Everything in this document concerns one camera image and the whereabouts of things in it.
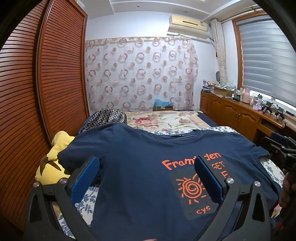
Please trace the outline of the person's right hand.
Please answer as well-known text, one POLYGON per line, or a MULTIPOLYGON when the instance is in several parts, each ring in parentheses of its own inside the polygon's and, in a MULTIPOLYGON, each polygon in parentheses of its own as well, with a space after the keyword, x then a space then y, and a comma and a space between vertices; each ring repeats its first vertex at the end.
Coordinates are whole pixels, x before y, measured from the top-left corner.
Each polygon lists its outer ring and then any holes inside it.
POLYGON ((280 207, 284 208, 290 202, 292 191, 295 191, 295 175, 288 170, 283 169, 285 178, 283 180, 282 189, 279 198, 280 207))

